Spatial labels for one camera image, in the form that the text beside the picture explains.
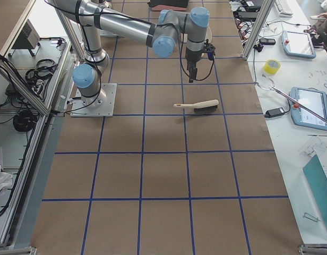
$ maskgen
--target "tablet screen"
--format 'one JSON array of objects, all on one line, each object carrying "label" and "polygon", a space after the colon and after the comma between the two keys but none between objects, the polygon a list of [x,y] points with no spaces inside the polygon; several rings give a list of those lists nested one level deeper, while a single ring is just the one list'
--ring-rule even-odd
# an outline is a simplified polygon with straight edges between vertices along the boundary
[{"label": "tablet screen", "polygon": [[312,55],[312,48],[306,33],[287,32],[291,53]]},{"label": "tablet screen", "polygon": [[[317,113],[319,116],[326,118],[324,115],[324,100],[323,95],[319,92],[308,91],[299,89],[299,100],[298,102],[306,106],[310,110]],[[304,123],[326,126],[326,123],[314,116],[312,113],[309,113],[307,110],[300,109],[300,119]]]}]

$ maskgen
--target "yellow tape roll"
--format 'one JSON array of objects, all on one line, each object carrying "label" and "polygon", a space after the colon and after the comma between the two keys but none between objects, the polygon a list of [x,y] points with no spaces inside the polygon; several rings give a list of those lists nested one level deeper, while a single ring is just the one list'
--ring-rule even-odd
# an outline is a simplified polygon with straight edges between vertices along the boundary
[{"label": "yellow tape roll", "polygon": [[276,74],[280,68],[280,63],[278,60],[269,59],[264,65],[264,71],[268,74]]}]

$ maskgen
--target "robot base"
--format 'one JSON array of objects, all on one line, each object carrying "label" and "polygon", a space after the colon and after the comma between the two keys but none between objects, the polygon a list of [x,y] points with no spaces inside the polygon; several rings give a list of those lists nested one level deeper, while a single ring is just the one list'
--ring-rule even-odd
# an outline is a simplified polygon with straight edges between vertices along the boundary
[{"label": "robot base", "polygon": [[[85,107],[83,109],[79,109],[81,107],[84,106],[84,104],[82,104],[81,100],[77,100],[74,102],[73,104],[73,110],[75,110],[74,112],[71,112],[70,115],[72,117],[102,117],[102,116],[106,116],[106,117],[112,117],[113,115],[113,111],[114,111],[114,102],[115,102],[115,96],[116,96],[116,87],[117,84],[116,83],[102,83],[101,85],[102,89],[105,91],[106,95],[107,95],[107,100],[104,104],[102,104],[101,106],[97,107],[97,108],[89,108],[89,107]],[[76,97],[80,97],[81,93],[79,92],[79,90],[76,91]]]}]

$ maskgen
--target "hand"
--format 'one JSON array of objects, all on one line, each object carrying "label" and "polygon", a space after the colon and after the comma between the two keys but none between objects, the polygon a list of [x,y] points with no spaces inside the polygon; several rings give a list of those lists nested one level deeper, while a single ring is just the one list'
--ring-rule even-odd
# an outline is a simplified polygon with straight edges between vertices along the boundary
[{"label": "hand", "polygon": [[320,17],[324,17],[324,18],[327,19],[327,12],[324,12],[324,13],[319,14],[318,17],[319,17],[319,18],[320,18]]}]

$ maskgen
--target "blue joint cap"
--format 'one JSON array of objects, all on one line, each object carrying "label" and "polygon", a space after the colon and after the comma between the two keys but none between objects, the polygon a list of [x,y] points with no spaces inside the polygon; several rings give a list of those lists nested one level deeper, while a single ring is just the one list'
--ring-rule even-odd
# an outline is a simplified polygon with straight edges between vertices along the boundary
[{"label": "blue joint cap", "polygon": [[166,14],[169,12],[170,10],[162,10],[160,12],[160,16],[159,16],[159,24],[163,24],[164,23],[164,19],[166,17]]},{"label": "blue joint cap", "polygon": [[95,79],[95,71],[88,64],[82,64],[73,71],[73,80],[80,89],[89,87]]},{"label": "blue joint cap", "polygon": [[154,41],[153,50],[159,57],[169,57],[173,53],[175,45],[172,37],[161,36]]},{"label": "blue joint cap", "polygon": [[190,17],[199,27],[206,28],[210,20],[210,11],[204,7],[195,7],[192,9]]}]

